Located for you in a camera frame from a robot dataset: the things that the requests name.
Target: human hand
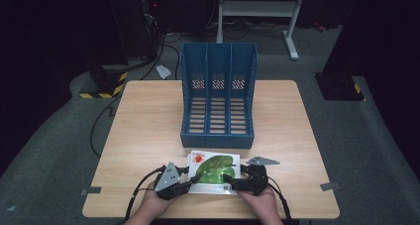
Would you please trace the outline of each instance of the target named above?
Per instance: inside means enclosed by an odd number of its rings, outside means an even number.
[[[248,204],[253,212],[260,219],[262,225],[282,225],[277,211],[274,191],[266,187],[258,196],[254,196],[245,191],[236,191]]]
[[[149,225],[157,217],[164,214],[167,208],[178,198],[164,200],[155,193],[154,181],[148,185],[139,209],[130,217],[125,225]]]

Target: dark background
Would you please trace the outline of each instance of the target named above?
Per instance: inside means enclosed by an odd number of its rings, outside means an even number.
[[[166,9],[166,17],[183,23],[191,19],[184,15],[205,16],[188,25],[199,30],[211,16],[213,1],[173,1],[182,5],[177,5],[175,16],[167,15]],[[385,124],[419,176],[419,1],[354,3],[303,0],[297,26],[345,24],[330,67],[367,79]],[[82,41],[75,41],[74,35],[80,33]],[[0,0],[0,39],[3,173],[34,132],[71,97],[69,83],[88,70],[81,60],[81,45],[91,50],[98,64],[124,58],[108,0]]]

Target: gray floor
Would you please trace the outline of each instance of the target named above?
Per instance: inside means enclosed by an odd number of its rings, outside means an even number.
[[[420,224],[419,181],[384,126],[365,80],[354,77],[367,99],[361,102],[325,101],[318,88],[313,74],[322,71],[339,34],[340,29],[321,34],[297,28],[293,39],[299,61],[290,60],[281,32],[250,32],[235,42],[257,44],[258,79],[297,82],[327,173],[341,186],[335,191],[340,217],[312,224]],[[179,37],[168,36],[166,41]],[[168,44],[180,51],[182,43],[203,41],[214,42],[214,38],[183,35]],[[161,60],[172,71],[168,79],[174,79],[175,51],[165,48]],[[142,78],[149,68],[131,71],[128,80]],[[122,220],[85,218],[81,213],[86,197],[80,192],[90,186],[99,162],[89,146],[90,130],[112,101],[79,98],[78,89],[86,76],[78,76],[69,85],[73,98],[34,134],[0,178],[0,224],[116,224]],[[161,78],[154,69],[145,80]],[[95,128],[93,144],[99,153],[112,120],[106,112]]]

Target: person's right hand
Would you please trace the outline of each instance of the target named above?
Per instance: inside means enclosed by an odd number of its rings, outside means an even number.
[[[274,191],[270,187],[265,188],[258,196],[253,196],[244,191],[236,191],[248,204],[260,219],[262,225],[282,225],[277,211]]]

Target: green leaf image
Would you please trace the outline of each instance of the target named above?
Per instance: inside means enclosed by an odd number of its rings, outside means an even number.
[[[235,177],[232,169],[234,159],[231,156],[214,156],[198,168],[196,175],[200,175],[199,183],[225,183],[223,174]]]

